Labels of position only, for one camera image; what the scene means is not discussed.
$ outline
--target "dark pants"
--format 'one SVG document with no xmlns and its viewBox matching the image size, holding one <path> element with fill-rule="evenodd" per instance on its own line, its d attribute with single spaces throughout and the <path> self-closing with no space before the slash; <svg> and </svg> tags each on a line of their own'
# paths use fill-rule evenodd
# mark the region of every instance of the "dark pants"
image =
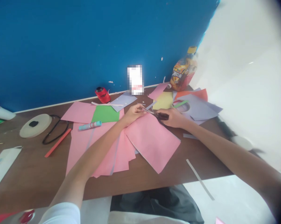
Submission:
<svg viewBox="0 0 281 224">
<path fill-rule="evenodd" d="M 110 211 L 167 216 L 191 224 L 204 223 L 197 204 L 183 185 L 113 196 Z"/>
</svg>

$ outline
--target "white cup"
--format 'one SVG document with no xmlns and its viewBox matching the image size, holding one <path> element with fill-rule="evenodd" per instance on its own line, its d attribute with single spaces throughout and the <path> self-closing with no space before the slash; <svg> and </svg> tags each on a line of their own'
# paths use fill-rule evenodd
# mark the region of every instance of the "white cup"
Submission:
<svg viewBox="0 0 281 224">
<path fill-rule="evenodd" d="M 4 120 L 11 120 L 12 118 L 14 118 L 16 116 L 15 113 L 10 112 L 6 109 L 3 109 L 2 107 L 0 107 L 0 119 L 4 119 Z"/>
</svg>

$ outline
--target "white sleeve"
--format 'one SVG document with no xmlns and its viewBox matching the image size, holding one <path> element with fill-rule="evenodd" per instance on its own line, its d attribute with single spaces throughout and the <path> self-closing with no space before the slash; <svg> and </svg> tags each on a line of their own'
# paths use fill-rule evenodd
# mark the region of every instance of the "white sleeve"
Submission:
<svg viewBox="0 0 281 224">
<path fill-rule="evenodd" d="M 80 210 L 76 204 L 63 202 L 49 208 L 39 224 L 80 224 Z"/>
</svg>

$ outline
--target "forearm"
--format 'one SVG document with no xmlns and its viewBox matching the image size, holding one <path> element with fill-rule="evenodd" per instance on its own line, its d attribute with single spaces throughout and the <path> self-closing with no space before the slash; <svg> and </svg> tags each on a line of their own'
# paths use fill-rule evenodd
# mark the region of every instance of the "forearm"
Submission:
<svg viewBox="0 0 281 224">
<path fill-rule="evenodd" d="M 196 136 L 235 175 L 254 188 L 276 214 L 281 203 L 281 174 L 238 145 L 187 121 L 183 129 Z"/>
<path fill-rule="evenodd" d="M 118 121 L 81 156 L 67 174 L 50 206 L 61 202 L 72 202 L 81 207 L 87 180 L 98 168 L 124 128 L 124 122 Z"/>
</svg>

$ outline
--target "wooden table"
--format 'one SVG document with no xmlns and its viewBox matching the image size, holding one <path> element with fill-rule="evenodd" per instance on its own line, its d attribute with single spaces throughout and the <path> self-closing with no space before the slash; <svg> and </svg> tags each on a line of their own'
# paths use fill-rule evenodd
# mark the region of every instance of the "wooden table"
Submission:
<svg viewBox="0 0 281 224">
<path fill-rule="evenodd" d="M 153 90 L 154 88 L 146 88 L 144 95 L 137 96 L 138 99 L 131 105 L 143 101 L 146 105 L 151 104 L 153 100 L 147 95 Z M 119 95 L 112 95 L 112 100 Z M 100 103 L 99 99 L 83 102 L 92 101 Z M 0 142 L 4 143 L 0 145 L 0 153 L 7 148 L 23 146 L 21 153 L 0 183 L 0 214 L 49 206 L 65 178 L 71 135 L 63 140 L 49 158 L 44 158 L 56 141 L 43 145 L 42 140 L 57 120 L 53 119 L 46 131 L 34 138 L 21 138 L 19 131 L 28 120 L 39 114 L 55 114 L 62 117 L 71 105 L 72 103 L 69 103 L 19 113 L 12 120 L 0 124 Z M 65 126 L 66 122 L 61 121 L 51 136 L 54 138 L 59 135 Z M 201 126 L 226 138 L 214 119 L 208 120 Z M 232 172 L 200 141 L 183 138 L 183 133 L 187 133 L 186 131 L 171 127 L 168 127 L 168 130 L 181 139 L 181 144 L 160 174 L 157 174 L 146 160 L 137 154 L 136 159 L 129 162 L 128 171 L 117 172 L 112 176 L 100 176 L 97 179 L 90 178 L 83 199 L 197 181 L 186 159 L 189 159 L 202 180 L 232 175 Z"/>
</svg>

